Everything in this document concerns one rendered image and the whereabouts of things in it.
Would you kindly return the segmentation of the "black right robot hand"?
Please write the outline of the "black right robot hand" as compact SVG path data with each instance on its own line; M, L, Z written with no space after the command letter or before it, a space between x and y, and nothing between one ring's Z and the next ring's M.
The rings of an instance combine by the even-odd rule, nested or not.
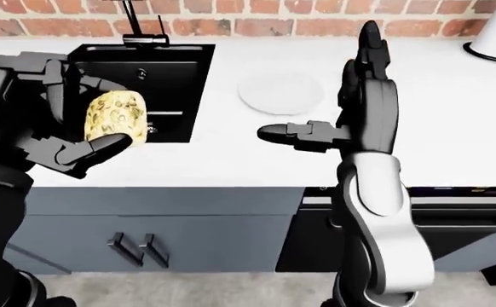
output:
M391 154L399 105L395 82L386 74L389 64L388 43L381 38L377 23L365 22L358 37L357 56L343 68L337 94L342 111L337 122L265 125L257 130L257 137L310 153L336 149L342 158L362 152Z

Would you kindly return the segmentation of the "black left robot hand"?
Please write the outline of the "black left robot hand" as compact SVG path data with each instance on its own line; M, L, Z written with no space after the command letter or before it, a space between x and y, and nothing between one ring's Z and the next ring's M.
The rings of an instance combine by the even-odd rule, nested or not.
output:
M84 178L132 144L124 133L84 140L89 104L116 90L131 91L87 76L65 55L0 55L0 165L24 173L41 165Z

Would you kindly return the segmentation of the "yellow patterned sponge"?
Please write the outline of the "yellow patterned sponge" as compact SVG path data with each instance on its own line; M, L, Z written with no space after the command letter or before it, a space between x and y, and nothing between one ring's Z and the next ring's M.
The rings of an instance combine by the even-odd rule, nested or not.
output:
M124 133L132 139L131 148L147 141L146 102L136 91L108 91L95 98L86 112L84 140L114 133Z

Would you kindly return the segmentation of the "white round plate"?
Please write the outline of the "white round plate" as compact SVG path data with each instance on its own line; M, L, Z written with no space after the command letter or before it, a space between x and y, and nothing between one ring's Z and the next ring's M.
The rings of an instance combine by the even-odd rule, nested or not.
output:
M296 116L311 112L323 101L320 83L303 73L259 73L238 84L240 100L258 112Z

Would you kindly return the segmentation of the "black kitchen sink basin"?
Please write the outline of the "black kitchen sink basin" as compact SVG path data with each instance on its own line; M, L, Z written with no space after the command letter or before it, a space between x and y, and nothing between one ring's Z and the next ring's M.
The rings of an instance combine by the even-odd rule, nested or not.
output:
M87 76L113 81L143 96L148 142L190 142L215 47L84 44L69 58Z

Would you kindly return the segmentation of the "black dishwasher front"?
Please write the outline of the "black dishwasher front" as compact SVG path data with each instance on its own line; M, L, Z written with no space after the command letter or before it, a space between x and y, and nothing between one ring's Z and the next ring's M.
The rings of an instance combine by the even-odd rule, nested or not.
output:
M332 216L332 188L306 188L275 270L331 273L345 237ZM441 272L477 272L496 286L496 187L410 188L412 218Z

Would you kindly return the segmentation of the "grey cabinet with doors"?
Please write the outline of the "grey cabinet with doors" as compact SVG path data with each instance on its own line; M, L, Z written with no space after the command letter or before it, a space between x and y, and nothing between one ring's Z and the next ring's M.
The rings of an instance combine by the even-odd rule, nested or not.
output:
M302 196L302 188L34 188L10 244L62 272L271 272ZM128 263L107 246L116 232L138 247L155 235L169 268L145 252L141 268Z

